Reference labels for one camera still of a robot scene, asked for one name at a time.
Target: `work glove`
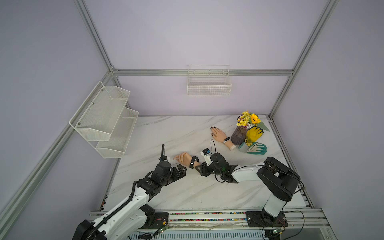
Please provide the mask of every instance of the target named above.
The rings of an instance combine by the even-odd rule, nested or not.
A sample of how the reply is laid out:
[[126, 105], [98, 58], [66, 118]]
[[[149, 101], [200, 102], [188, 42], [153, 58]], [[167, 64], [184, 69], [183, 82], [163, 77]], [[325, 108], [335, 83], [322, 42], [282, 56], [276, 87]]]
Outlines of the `work glove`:
[[259, 127], [249, 129], [244, 140], [245, 144], [247, 146], [252, 146], [252, 143], [256, 142], [263, 135], [263, 133], [263, 130]]
[[266, 153], [267, 147], [264, 144], [258, 143], [258, 142], [253, 142], [252, 144], [253, 145], [250, 146], [247, 151], [245, 151], [246, 153], [255, 154], [255, 155], [257, 154], [264, 155]]

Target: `red wire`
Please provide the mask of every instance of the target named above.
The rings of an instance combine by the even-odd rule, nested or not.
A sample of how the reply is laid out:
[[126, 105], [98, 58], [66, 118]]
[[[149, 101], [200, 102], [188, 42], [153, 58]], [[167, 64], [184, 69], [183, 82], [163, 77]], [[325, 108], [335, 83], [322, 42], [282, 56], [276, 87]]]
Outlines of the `red wire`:
[[284, 222], [284, 223], [282, 223], [282, 222], [280, 221], [280, 219], [278, 219], [278, 220], [279, 220], [279, 222], [280, 222], [280, 223], [283, 225], [283, 227], [284, 227], [284, 230], [285, 230], [285, 224], [284, 224], [284, 223], [285, 223], [285, 221], [284, 221], [284, 219], [283, 219], [283, 222]]
[[164, 219], [162, 219], [162, 218], [158, 218], [158, 219], [155, 219], [154, 221], [157, 221], [157, 220], [162, 220], [162, 221], [166, 222], [166, 223], [167, 223], [167, 225], [168, 225], [168, 222], [167, 222], [167, 221], [165, 221], [165, 220], [164, 220]]

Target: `mannequin hand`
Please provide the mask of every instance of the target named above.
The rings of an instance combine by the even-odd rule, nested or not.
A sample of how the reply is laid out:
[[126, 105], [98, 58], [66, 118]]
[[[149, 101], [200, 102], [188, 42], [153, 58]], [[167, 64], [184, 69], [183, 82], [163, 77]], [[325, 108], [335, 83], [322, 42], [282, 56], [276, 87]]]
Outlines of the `mannequin hand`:
[[[173, 159], [176, 159], [182, 165], [189, 167], [189, 164], [191, 163], [192, 157], [187, 152], [183, 152], [182, 154], [175, 156]], [[197, 162], [197, 161], [194, 162], [194, 167], [199, 166], [199, 165], [200, 165], [199, 162]]]
[[226, 134], [216, 127], [211, 127], [211, 136], [218, 142], [223, 142], [227, 136]]
[[[211, 127], [211, 131], [211, 136], [218, 142], [223, 142], [227, 138], [226, 134], [217, 127]], [[226, 145], [227, 148], [229, 148], [231, 151], [235, 149], [234, 144], [231, 142], [231, 140], [225, 142], [224, 145]]]

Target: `purple glass vase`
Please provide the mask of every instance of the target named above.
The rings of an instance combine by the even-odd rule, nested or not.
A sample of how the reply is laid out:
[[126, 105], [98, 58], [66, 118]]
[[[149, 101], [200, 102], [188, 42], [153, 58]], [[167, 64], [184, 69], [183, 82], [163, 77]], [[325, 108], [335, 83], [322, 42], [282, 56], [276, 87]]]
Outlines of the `purple glass vase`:
[[248, 129], [243, 126], [237, 126], [232, 134], [231, 141], [235, 145], [241, 145], [247, 136]]

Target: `wire basket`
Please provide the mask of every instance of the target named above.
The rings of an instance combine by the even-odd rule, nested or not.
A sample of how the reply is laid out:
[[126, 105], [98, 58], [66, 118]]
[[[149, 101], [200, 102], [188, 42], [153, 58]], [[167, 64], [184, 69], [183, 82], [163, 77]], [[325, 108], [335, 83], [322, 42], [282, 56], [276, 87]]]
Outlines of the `wire basket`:
[[103, 158], [121, 158], [139, 112], [126, 107], [130, 92], [99, 82], [82, 107], [73, 115], [70, 125], [94, 147]]
[[229, 96], [231, 87], [228, 65], [188, 66], [188, 96]]
[[95, 147], [104, 158], [124, 156], [138, 115], [135, 110], [123, 109], [109, 141], [100, 141]]
[[87, 141], [108, 141], [129, 94], [125, 89], [103, 85], [74, 129]]

